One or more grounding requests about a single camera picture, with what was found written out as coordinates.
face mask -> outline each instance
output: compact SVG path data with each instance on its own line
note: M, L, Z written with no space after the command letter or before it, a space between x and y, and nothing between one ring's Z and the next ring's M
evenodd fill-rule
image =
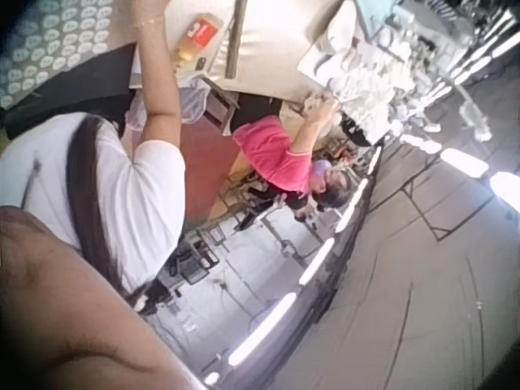
M332 164L327 160L318 160L312 164L312 173L324 179L325 173L331 168Z

red label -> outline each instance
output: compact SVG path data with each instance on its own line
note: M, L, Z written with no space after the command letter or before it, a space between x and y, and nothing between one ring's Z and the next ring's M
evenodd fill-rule
M200 18L188 31L188 37L192 38L198 45L206 47L218 29L207 20Z

black hair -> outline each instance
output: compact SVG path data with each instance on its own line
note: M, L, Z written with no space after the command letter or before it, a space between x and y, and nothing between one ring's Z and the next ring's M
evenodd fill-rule
M326 189L322 193L312 192L312 198L322 209L339 209L343 207L350 198L350 178L347 172L339 171L347 180L347 186L326 183Z
M369 148L372 144L366 140L365 133L358 126L358 124L354 121L354 119L350 118L345 113L341 115L340 122L341 130L343 133L356 145L362 148Z
M83 258L124 296L99 208L97 138L102 121L87 115L72 136L67 152L67 197Z

skin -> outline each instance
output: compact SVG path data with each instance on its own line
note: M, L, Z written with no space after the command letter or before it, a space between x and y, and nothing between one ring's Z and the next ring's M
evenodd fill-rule
M168 50L164 10L169 0L132 0L132 18L141 58L143 93L148 119L141 143L161 140L180 146L179 89L177 68Z
M40 221L0 207L5 329L52 388L204 387L74 249Z
M323 97L323 104L314 112L311 112L300 128L300 131L291 144L291 153L293 154L312 154L314 145L318 140L319 132L323 127L329 124L336 112L336 101L331 96ZM327 183L335 184L336 182L345 181L334 170L327 171L325 177L311 174L309 178L309 188L315 193L323 193L327 189Z

bracelet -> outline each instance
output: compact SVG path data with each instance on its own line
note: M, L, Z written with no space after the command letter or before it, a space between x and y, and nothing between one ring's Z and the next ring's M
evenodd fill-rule
M159 16L158 18L148 19L148 20L145 20L144 22L136 23L133 25L133 27L141 28L141 27L145 27L148 24L157 24L157 23L161 23L163 21L164 21L164 15Z

